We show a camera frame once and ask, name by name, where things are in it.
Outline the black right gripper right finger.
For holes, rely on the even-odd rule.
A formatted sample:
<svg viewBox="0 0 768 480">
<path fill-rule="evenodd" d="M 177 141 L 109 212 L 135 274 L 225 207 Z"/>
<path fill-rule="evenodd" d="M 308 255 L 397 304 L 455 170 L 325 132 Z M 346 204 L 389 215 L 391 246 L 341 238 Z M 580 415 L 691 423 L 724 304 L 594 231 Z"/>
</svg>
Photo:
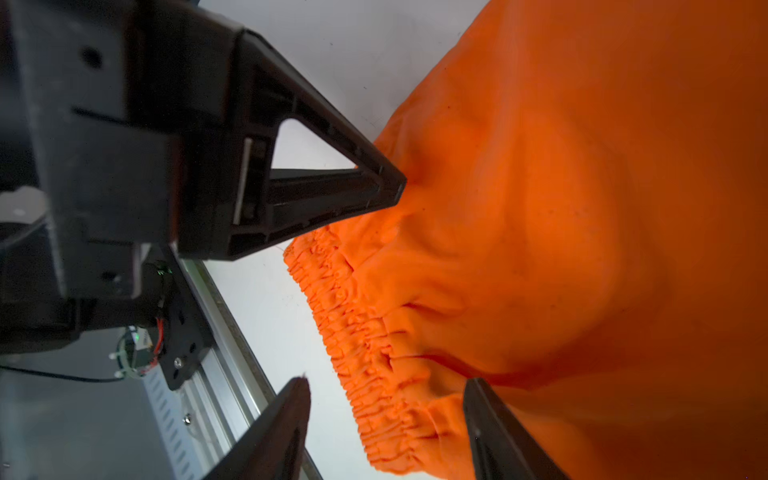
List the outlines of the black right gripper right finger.
<svg viewBox="0 0 768 480">
<path fill-rule="evenodd" d="M 463 411 L 476 479 L 568 479 L 485 380 L 467 382 Z"/>
</svg>

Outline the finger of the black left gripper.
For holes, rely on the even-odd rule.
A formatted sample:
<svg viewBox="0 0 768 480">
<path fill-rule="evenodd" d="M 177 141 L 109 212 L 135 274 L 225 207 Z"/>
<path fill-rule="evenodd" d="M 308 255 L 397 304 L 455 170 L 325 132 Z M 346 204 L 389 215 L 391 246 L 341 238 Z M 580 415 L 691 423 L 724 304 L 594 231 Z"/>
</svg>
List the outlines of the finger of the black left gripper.
<svg viewBox="0 0 768 480">
<path fill-rule="evenodd" d="M 348 195 L 353 204 L 397 204 L 407 180 L 362 133 L 298 72 L 264 37 L 246 31 L 242 53 L 254 62 L 249 81 L 248 119 L 271 133 L 296 120 L 355 167 L 340 173 L 287 173 L 272 176 L 266 188 L 273 205 Z"/>
<path fill-rule="evenodd" d="M 399 171 L 272 169 L 234 204 L 227 258 L 235 260 L 322 226 L 396 205 Z"/>
</svg>

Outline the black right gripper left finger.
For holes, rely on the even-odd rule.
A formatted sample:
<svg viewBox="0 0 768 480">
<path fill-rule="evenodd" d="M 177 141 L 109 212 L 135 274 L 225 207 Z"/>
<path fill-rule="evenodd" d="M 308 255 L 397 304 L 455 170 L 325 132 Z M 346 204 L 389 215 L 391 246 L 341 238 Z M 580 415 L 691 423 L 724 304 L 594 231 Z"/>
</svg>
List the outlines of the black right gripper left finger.
<svg viewBox="0 0 768 480">
<path fill-rule="evenodd" d="M 295 480 L 304 458 L 311 394 L 291 379 L 205 480 Z"/>
</svg>

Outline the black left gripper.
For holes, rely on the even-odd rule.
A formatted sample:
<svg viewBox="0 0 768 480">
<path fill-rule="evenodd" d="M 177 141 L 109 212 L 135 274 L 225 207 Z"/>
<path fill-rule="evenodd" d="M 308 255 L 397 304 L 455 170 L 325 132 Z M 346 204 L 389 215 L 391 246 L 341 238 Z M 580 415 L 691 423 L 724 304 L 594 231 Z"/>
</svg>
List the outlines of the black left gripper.
<svg viewBox="0 0 768 480">
<path fill-rule="evenodd" d="M 242 28 L 185 1 L 1 5 L 1 188 L 40 218 L 1 230 L 1 350 L 56 349 L 149 286 L 180 237 L 182 168 L 224 127 Z"/>
</svg>

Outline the orange cloth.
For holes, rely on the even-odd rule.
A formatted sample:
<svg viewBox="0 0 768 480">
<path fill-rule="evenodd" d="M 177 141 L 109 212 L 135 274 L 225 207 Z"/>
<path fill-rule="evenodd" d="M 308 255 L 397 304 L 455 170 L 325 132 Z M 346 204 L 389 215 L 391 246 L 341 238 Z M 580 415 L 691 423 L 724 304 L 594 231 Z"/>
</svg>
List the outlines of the orange cloth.
<svg viewBox="0 0 768 480">
<path fill-rule="evenodd" d="M 296 238 L 369 463 L 470 479 L 486 380 L 574 479 L 767 475 L 767 5 L 492 1 Z"/>
</svg>

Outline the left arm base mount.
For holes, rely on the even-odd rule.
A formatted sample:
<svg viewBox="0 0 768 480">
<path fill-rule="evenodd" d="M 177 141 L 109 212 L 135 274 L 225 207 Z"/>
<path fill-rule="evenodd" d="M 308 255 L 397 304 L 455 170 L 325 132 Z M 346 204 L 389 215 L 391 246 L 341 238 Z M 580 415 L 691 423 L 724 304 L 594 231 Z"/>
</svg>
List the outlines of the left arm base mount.
<svg viewBox="0 0 768 480">
<path fill-rule="evenodd" d="M 139 301 L 150 324 L 162 326 L 158 366 L 169 389 L 177 391 L 202 367 L 214 339 L 186 270 L 170 247 L 149 247 Z"/>
</svg>

